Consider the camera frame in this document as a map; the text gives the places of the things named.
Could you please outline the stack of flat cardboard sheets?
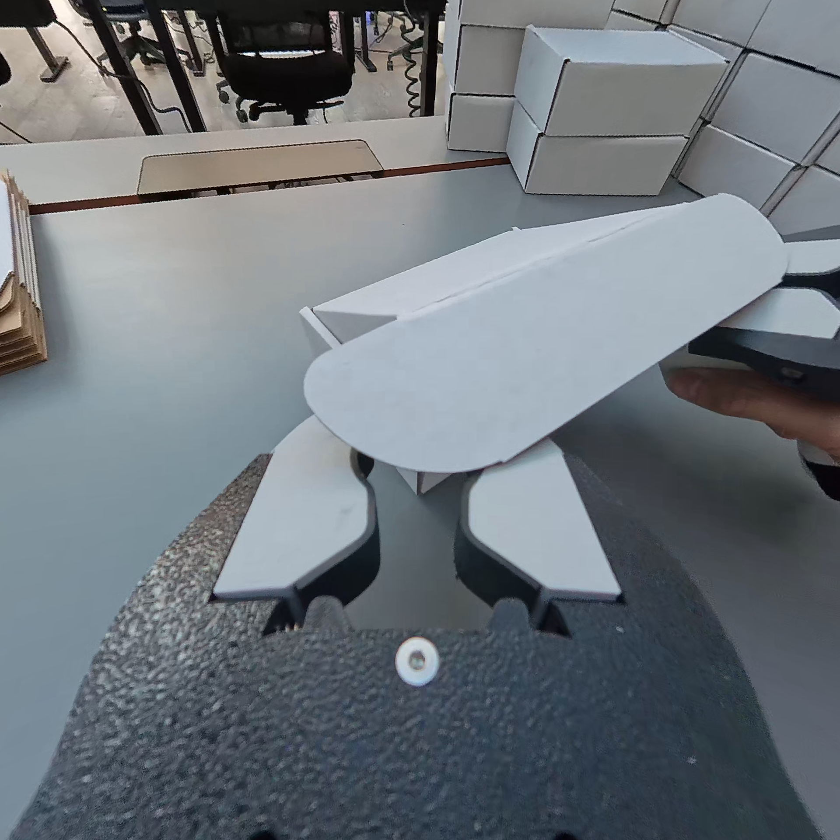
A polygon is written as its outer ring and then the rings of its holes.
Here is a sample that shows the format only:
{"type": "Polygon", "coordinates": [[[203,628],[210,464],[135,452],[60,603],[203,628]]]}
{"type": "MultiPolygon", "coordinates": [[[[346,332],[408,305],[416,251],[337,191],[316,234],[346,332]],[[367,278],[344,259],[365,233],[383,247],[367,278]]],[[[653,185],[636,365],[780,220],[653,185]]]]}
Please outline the stack of flat cardboard sheets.
{"type": "Polygon", "coordinates": [[[29,203],[1,170],[1,375],[48,360],[29,203]]]}

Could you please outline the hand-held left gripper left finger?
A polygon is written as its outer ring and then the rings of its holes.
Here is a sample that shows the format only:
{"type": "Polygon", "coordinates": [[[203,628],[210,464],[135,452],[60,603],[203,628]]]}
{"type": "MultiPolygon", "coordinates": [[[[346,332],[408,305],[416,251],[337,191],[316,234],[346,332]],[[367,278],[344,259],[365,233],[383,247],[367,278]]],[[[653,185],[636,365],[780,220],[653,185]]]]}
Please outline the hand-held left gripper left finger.
{"type": "Polygon", "coordinates": [[[315,416],[294,428],[271,454],[213,597],[307,607],[361,595],[381,561],[372,464],[315,416]]]}

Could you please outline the person's right hand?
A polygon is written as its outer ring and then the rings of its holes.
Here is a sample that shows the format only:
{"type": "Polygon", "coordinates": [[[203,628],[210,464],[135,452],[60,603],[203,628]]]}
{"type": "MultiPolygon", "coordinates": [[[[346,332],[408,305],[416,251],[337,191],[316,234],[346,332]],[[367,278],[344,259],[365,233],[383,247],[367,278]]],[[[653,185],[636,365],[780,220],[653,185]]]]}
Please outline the person's right hand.
{"type": "Polygon", "coordinates": [[[752,371],[689,368],[664,373],[679,399],[710,412],[763,424],[778,437],[808,444],[839,462],[839,406],[752,371]]]}

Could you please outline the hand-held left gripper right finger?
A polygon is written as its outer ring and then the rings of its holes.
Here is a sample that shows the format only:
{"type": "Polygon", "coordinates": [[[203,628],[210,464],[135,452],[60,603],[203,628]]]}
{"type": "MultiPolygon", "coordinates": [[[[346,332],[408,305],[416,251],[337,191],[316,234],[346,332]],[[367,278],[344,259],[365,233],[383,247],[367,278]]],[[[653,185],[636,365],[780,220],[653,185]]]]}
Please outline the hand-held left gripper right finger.
{"type": "Polygon", "coordinates": [[[564,452],[549,438],[465,483],[455,568],[484,603],[519,599],[530,614],[545,614],[554,599],[622,596],[564,452]]]}

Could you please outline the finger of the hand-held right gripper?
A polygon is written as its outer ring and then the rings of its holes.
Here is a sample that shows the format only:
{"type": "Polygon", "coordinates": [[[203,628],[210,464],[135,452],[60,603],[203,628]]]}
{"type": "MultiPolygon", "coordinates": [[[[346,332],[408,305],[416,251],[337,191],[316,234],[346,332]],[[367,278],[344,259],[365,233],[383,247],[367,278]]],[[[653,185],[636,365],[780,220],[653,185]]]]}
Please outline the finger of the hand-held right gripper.
{"type": "Polygon", "coordinates": [[[839,308],[822,290],[778,288],[719,322],[718,327],[833,340],[839,332],[839,308]]]}
{"type": "Polygon", "coordinates": [[[784,237],[788,267],[781,287],[839,286],[839,226],[784,237]]]}

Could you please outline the black office chair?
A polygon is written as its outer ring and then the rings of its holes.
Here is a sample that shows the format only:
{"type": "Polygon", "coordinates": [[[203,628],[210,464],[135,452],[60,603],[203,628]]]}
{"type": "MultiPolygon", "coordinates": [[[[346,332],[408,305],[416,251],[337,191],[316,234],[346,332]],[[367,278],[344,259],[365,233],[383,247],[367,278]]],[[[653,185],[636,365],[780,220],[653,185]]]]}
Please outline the black office chair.
{"type": "Polygon", "coordinates": [[[284,112],[294,125],[305,125],[311,110],[342,103],[354,71],[333,47],[331,22],[326,10],[216,13],[207,28],[224,39],[217,60],[236,95],[238,121],[284,112]]]}
{"type": "Polygon", "coordinates": [[[161,44],[152,38],[144,37],[140,32],[142,22],[147,19],[143,2],[100,1],[100,4],[128,62],[139,57],[146,67],[165,63],[161,44]]]}

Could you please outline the stack of closed white boxes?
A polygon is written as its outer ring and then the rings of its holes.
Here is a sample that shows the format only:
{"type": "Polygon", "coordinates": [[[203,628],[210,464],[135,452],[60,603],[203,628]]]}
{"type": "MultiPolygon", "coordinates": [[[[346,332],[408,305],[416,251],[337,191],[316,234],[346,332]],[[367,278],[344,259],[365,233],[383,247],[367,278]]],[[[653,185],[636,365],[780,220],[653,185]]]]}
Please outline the stack of closed white boxes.
{"type": "Polygon", "coordinates": [[[448,2],[447,146],[530,194],[673,176],[783,235],[837,226],[838,48],[838,2],[448,2]]]}

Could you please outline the white cardboard box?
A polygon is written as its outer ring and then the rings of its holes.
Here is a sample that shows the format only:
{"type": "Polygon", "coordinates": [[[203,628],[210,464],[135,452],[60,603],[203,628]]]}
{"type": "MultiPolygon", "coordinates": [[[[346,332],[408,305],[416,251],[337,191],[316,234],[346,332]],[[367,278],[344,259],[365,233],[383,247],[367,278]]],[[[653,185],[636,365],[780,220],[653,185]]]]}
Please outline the white cardboard box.
{"type": "Polygon", "coordinates": [[[513,232],[507,266],[312,362],[314,416],[416,472],[505,463],[776,287],[789,264],[743,200],[513,232]]]}

